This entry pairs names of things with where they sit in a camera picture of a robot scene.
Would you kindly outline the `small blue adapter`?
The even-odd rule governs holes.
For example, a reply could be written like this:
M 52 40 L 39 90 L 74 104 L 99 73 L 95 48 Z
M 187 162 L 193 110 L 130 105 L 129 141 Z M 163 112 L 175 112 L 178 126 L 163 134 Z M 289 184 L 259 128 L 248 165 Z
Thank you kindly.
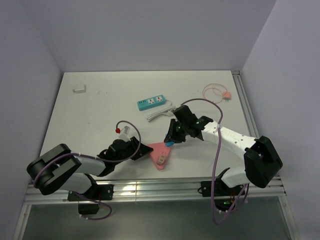
M 174 144 L 175 144 L 174 141 L 169 141 L 165 143 L 165 146 L 169 148 L 169 147 L 172 147 Z

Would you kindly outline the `pink triangular power strip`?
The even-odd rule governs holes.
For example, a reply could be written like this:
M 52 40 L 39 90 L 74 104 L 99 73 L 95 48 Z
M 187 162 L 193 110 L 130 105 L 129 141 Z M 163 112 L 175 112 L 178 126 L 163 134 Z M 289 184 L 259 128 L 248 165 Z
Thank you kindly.
M 154 166 L 158 171 L 162 171 L 166 167 L 166 164 L 168 163 L 171 148 L 166 147 L 164 142 L 151 143 L 151 144 L 148 144 L 147 146 L 153 148 L 153 152 L 150 153 L 150 157 Z M 157 159 L 160 155 L 166 155 L 166 161 L 163 165 L 157 164 Z

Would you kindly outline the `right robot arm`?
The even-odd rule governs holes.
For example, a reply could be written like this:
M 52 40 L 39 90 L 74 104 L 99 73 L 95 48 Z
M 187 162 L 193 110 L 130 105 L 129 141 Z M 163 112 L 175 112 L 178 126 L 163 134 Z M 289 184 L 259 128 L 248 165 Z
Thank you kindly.
M 254 138 L 237 133 L 207 116 L 197 117 L 186 105 L 173 114 L 175 118 L 170 121 L 164 142 L 180 144 L 190 136 L 220 145 L 243 160 L 243 166 L 227 167 L 216 178 L 216 189 L 222 195 L 246 184 L 265 188 L 283 167 L 278 152 L 266 136 Z

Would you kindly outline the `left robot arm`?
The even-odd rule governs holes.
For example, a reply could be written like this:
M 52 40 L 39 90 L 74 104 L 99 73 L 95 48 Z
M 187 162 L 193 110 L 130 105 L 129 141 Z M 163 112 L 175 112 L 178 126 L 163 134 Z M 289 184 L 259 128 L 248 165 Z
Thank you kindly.
M 128 141 L 114 140 L 97 156 L 72 152 L 66 144 L 61 143 L 32 161 L 26 171 L 33 180 L 33 186 L 44 196 L 57 190 L 67 190 L 91 200 L 98 193 L 97 183 L 92 176 L 105 177 L 115 170 L 116 165 L 126 160 L 136 161 L 153 151 L 152 147 L 134 136 Z

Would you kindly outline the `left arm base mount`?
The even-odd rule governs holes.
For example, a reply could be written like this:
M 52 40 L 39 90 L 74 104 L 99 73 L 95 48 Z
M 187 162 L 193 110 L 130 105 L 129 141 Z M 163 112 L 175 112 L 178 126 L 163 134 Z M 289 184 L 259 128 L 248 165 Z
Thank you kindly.
M 104 220 L 111 216 L 112 207 L 104 202 L 113 199 L 114 185 L 113 184 L 98 184 L 90 187 L 85 193 L 77 193 L 69 191 L 67 200 L 69 202 L 78 202 L 78 213 L 81 218 L 91 221 Z M 105 216 L 97 217 L 96 214 L 102 207 L 108 209 Z

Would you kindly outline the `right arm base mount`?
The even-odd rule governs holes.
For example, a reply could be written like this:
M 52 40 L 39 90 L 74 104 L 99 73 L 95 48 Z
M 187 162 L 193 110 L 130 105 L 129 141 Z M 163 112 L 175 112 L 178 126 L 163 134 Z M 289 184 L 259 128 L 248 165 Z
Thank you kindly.
M 222 212 L 228 211 L 231 205 L 235 202 L 237 195 L 244 189 L 243 185 L 237 185 L 233 188 L 229 188 L 222 181 L 216 181 L 214 184 L 214 204 L 216 208 Z M 211 197 L 212 182 L 201 181 L 197 192 L 204 198 Z

